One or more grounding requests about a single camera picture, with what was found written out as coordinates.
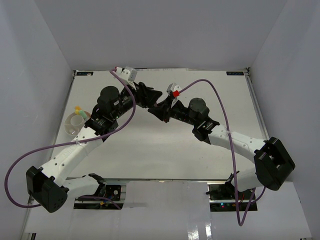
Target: white table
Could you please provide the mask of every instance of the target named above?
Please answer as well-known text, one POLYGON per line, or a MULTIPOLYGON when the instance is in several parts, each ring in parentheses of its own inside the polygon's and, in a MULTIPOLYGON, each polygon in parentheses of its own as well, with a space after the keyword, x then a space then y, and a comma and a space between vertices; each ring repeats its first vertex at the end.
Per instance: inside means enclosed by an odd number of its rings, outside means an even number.
MULTIPOLYGON (((265 129, 258 121, 253 98, 245 76, 227 76, 225 71, 186 69, 143 70, 136 81, 165 93, 176 82, 181 87, 200 78, 209 79, 217 88, 234 131, 262 138, 265 129)), ((121 85, 107 71, 93 76, 76 76, 62 122, 76 105, 90 112, 105 86, 121 85)), ((212 119, 224 123, 216 96, 206 83, 198 83, 181 95, 187 106, 194 97, 203 98, 212 119)), ((119 119, 123 124, 130 112, 119 119)), ((72 172, 71 177, 96 173, 104 178, 145 179, 225 179, 232 172, 231 153, 199 142, 192 126, 176 120, 159 121, 146 109, 137 107, 132 122, 95 149, 72 172)), ((70 141, 60 127, 57 143, 70 141)), ((252 163, 236 155, 237 168, 252 163)), ((130 182, 122 210, 73 209, 69 200, 55 213, 32 208, 25 233, 37 233, 36 240, 299 240, 311 237, 299 197, 293 183, 279 191, 268 190, 257 203, 258 211, 247 215, 239 227, 235 212, 210 212, 205 183, 130 182), (126 204, 143 207, 129 208, 126 204)), ((262 188, 256 190, 259 195, 262 188)))

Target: wall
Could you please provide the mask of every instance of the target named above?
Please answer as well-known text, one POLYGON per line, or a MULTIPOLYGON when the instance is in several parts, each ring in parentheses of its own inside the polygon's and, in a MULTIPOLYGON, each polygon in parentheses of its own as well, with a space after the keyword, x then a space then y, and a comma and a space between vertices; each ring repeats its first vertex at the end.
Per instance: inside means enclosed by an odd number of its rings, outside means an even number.
POLYGON ((288 148, 292 179, 314 239, 320 239, 320 2, 289 0, 252 65, 268 132, 288 148))
MULTIPOLYGON (((52 143, 72 71, 33 0, 1 0, 0 32, 0 235, 15 240, 26 210, 7 199, 5 174, 22 154, 52 143)), ((19 203, 29 198, 26 170, 45 156, 33 154, 12 171, 9 189, 19 203)))
POLYGON ((244 69, 286 0, 35 0, 73 70, 244 69))

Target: green object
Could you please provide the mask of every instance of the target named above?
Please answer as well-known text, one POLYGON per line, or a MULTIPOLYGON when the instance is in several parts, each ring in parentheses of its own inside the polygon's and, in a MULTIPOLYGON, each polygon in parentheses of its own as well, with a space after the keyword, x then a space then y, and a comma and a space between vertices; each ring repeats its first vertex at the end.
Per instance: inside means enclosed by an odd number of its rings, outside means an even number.
POLYGON ((87 114, 85 113, 85 111, 83 111, 83 110, 79 110, 79 114, 81 115, 81 117, 83 117, 84 120, 86 120, 88 117, 87 114))

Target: red object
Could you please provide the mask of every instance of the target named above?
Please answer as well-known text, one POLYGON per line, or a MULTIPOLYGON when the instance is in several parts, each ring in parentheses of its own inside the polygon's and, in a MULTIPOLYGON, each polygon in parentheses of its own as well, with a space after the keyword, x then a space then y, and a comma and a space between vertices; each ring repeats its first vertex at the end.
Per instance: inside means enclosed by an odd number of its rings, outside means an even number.
POLYGON ((175 98, 180 95, 180 93, 179 93, 178 91, 174 91, 172 94, 173 94, 173 96, 174 96, 175 98))

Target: gray wall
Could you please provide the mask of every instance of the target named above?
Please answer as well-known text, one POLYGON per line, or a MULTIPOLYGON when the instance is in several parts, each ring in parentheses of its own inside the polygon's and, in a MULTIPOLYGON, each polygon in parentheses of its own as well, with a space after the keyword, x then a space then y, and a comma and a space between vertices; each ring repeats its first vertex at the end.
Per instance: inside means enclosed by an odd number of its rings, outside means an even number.
POLYGON ((73 70, 243 69, 286 0, 35 0, 73 70))
POLYGON ((252 65, 266 127, 289 150, 312 236, 320 239, 320 2, 289 0, 252 65))
MULTIPOLYGON (((33 0, 0 1, 0 239, 15 240, 26 210, 5 195, 4 178, 22 154, 52 143, 72 80, 72 71, 33 0)), ((9 188, 21 204, 29 198, 26 170, 46 152, 22 160, 9 188)))

